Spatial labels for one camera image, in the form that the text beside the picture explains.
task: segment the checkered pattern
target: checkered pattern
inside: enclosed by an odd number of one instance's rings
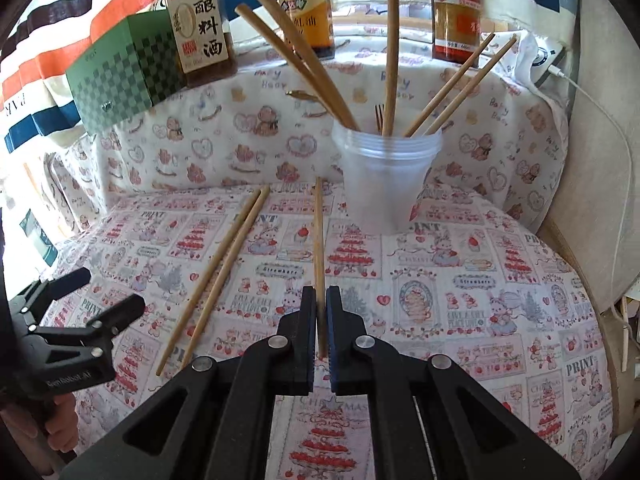
[[[128,44],[78,82],[74,100],[89,133],[148,110],[181,87],[171,33]]]

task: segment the black stripe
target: black stripe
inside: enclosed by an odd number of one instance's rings
[[[67,18],[82,16],[91,10],[93,0],[58,0],[33,9],[27,19],[18,25],[14,34],[9,36],[2,46],[0,61],[15,51],[22,40],[26,40],[37,28],[61,22]]]

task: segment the screw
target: screw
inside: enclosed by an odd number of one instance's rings
[[[271,348],[284,348],[289,340],[283,335],[273,335],[269,338],[269,346]]]
[[[370,335],[361,335],[356,338],[356,346],[358,348],[371,348],[376,344],[376,340]]]
[[[446,370],[451,366],[451,359],[444,354],[436,354],[431,358],[431,364],[438,370]]]
[[[213,366],[213,359],[211,357],[207,357],[203,355],[201,357],[196,357],[191,363],[191,368],[196,370],[197,372],[206,372]]]

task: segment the human hand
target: human hand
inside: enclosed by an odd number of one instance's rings
[[[74,394],[53,398],[55,410],[44,427],[49,433],[47,443],[54,451],[69,452],[78,445],[78,415]],[[2,419],[12,428],[33,439],[38,435],[38,427],[33,417],[20,406],[7,405],[1,412]]]

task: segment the tablecloth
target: tablecloth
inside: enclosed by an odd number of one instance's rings
[[[123,198],[60,247],[56,274],[86,266],[92,280],[55,303],[44,324],[81,326],[132,292],[146,300],[144,316],[114,340],[116,379],[77,393],[80,451],[180,367],[203,300],[162,376],[154,373],[252,189]],[[410,230],[384,237],[350,221],[342,184],[325,183],[323,192],[326,284],[340,286],[344,307],[404,354],[449,355],[583,478],[597,478],[610,446],[612,399],[602,337],[574,270],[473,191],[426,186]],[[272,186],[197,354],[242,355],[299,306],[302,287],[313,282],[313,209],[311,184]],[[373,479],[367,399],[335,397],[319,358],[314,381],[308,397],[276,402],[266,478]]]
[[[337,27],[336,57],[324,63],[360,122],[375,132],[385,101],[385,27]],[[456,72],[431,59],[426,32],[401,30],[398,110],[408,125]],[[499,49],[511,33],[490,45]],[[431,182],[475,189],[533,231],[556,191],[567,150],[562,108],[543,96],[529,73],[538,46],[520,41],[444,124],[444,145]],[[333,119],[321,105],[292,98],[305,90],[273,49],[256,42],[239,52],[240,71],[183,90],[104,132],[79,139],[47,159],[51,200],[78,229],[103,216],[124,194],[201,186],[342,181],[330,138]],[[482,66],[488,57],[482,56]],[[436,114],[469,81],[465,75]]]

